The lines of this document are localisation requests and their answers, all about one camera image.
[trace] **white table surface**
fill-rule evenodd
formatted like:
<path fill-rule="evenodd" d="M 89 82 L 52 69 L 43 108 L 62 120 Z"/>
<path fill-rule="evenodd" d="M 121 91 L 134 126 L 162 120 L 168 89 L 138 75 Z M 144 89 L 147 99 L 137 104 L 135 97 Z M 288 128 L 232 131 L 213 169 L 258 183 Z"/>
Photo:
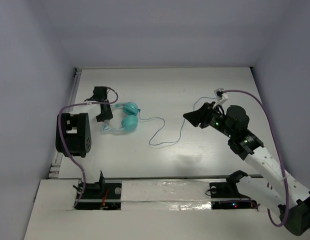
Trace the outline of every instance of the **white table surface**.
<path fill-rule="evenodd" d="M 214 97 L 217 88 L 245 90 L 259 98 L 248 67 L 87 69 L 81 73 L 75 103 L 91 97 L 95 86 L 115 89 L 120 103 L 137 103 L 142 118 L 164 118 L 166 125 L 153 143 L 176 141 L 183 114 L 191 112 L 200 97 Z M 224 109 L 229 105 L 242 106 L 250 118 L 248 128 L 277 158 L 267 119 L 258 103 L 241 93 L 229 93 L 228 97 Z M 110 93 L 108 99 L 114 100 L 114 94 Z M 202 99 L 195 109 L 204 102 L 211 100 Z M 120 109 L 113 114 L 111 123 L 119 127 L 124 114 Z M 195 128 L 186 121 L 179 143 L 149 146 L 149 139 L 162 125 L 157 119 L 139 123 L 129 134 L 115 135 L 102 133 L 103 123 L 91 122 L 91 150 L 86 158 L 76 158 L 85 168 L 87 181 L 97 181 L 100 170 L 106 178 L 212 177 L 227 176 L 237 170 L 258 174 L 230 150 L 228 138 L 211 127 Z M 63 157 L 59 178 L 80 177 L 79 169 Z"/>
<path fill-rule="evenodd" d="M 274 227 L 265 210 L 75 210 L 77 182 L 40 182 L 25 240 L 310 240 Z"/>

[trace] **purple cable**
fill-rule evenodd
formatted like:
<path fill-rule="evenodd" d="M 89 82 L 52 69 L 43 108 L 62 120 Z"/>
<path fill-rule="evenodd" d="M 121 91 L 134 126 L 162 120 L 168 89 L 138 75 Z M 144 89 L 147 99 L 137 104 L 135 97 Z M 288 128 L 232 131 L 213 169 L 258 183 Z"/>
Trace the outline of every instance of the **purple cable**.
<path fill-rule="evenodd" d="M 119 99 L 119 95 L 117 94 L 117 92 L 115 92 L 114 89 L 110 88 L 110 87 L 106 87 L 108 88 L 109 90 L 112 90 L 115 95 L 116 95 L 116 99 L 115 101 L 112 101 L 112 102 L 100 102 L 100 101 L 90 101 L 90 102 L 84 102 L 84 103 L 76 103 L 76 104 L 71 104 L 71 105 L 68 105 L 68 106 L 64 106 L 61 108 L 61 110 L 59 111 L 59 114 L 58 114 L 58 118 L 57 118 L 57 125 L 58 125 L 58 132 L 59 132 L 59 136 L 60 136 L 60 139 L 61 139 L 61 142 L 63 144 L 63 147 L 65 149 L 65 152 L 67 154 L 67 156 L 70 158 L 70 160 L 80 169 L 81 171 L 81 174 L 82 174 L 82 177 L 83 177 L 83 187 L 81 189 L 81 192 L 78 196 L 78 199 L 77 201 L 75 202 L 74 204 L 74 208 L 76 207 L 76 205 L 79 203 L 79 201 L 81 200 L 82 196 L 83 196 L 83 193 L 84 193 L 84 190 L 85 190 L 85 187 L 86 187 L 86 175 L 85 175 L 85 170 L 84 168 L 72 157 L 70 151 L 69 151 L 69 148 L 67 147 L 66 145 L 66 142 L 65 142 L 65 139 L 64 139 L 64 136 L 63 136 L 63 132 L 62 132 L 62 113 L 65 109 L 68 109 L 68 108 L 71 108 L 71 107 L 77 107 L 77 106 L 85 106 L 85 105 L 90 105 L 90 104 L 101 104 L 101 105 L 108 105 L 108 104 L 113 104 L 113 103 L 116 103 L 117 100 Z"/>
<path fill-rule="evenodd" d="M 255 99 L 258 104 L 261 106 L 261 108 L 263 109 L 265 115 L 266 115 L 266 118 L 268 120 L 268 124 L 269 124 L 269 129 L 270 129 L 270 132 L 271 132 L 271 136 L 273 137 L 273 140 L 274 140 L 274 144 L 275 144 L 275 148 L 276 148 L 276 152 L 277 152 L 277 155 L 278 155 L 278 160 L 279 160 L 279 164 L 280 164 L 280 170 L 281 170 L 281 174 L 284 178 L 284 187 L 285 187 L 285 213 L 284 213 L 284 218 L 283 220 L 281 221 L 280 224 L 276 224 L 273 219 L 272 219 L 272 216 L 271 216 L 271 211 L 269 209 L 267 209 L 267 213 L 268 213 L 268 217 L 269 217 L 269 220 L 271 221 L 271 223 L 275 226 L 275 227 L 282 227 L 283 225 L 285 225 L 288 217 L 289 217 L 289 204 L 290 204 L 290 195 L 289 195 L 289 185 L 288 185 L 288 182 L 287 182 L 287 178 L 285 177 L 286 176 L 286 173 L 285 173 L 285 167 L 284 167 L 284 161 L 282 159 L 282 155 L 280 153 L 280 148 L 279 148 L 279 145 L 276 141 L 276 138 L 274 137 L 274 128 L 273 128 L 273 125 L 271 123 L 271 120 L 270 120 L 270 116 L 268 114 L 268 111 L 266 110 L 266 108 L 264 108 L 263 106 L 263 103 L 256 97 L 254 96 L 253 94 L 247 92 L 247 91 L 243 91 L 243 90 L 224 90 L 223 93 L 242 93 L 242 94 L 247 94 L 249 96 L 251 96 L 253 99 Z"/>
<path fill-rule="evenodd" d="M 255 207 L 254 209 L 257 209 L 259 207 L 259 204 L 256 205 L 255 202 L 253 202 L 252 200 L 244 200 L 244 199 L 240 199 L 240 200 L 225 200 L 225 201 L 219 201 L 219 203 L 222 203 L 222 204 L 227 204 L 227 203 L 251 203 L 253 204 Z"/>

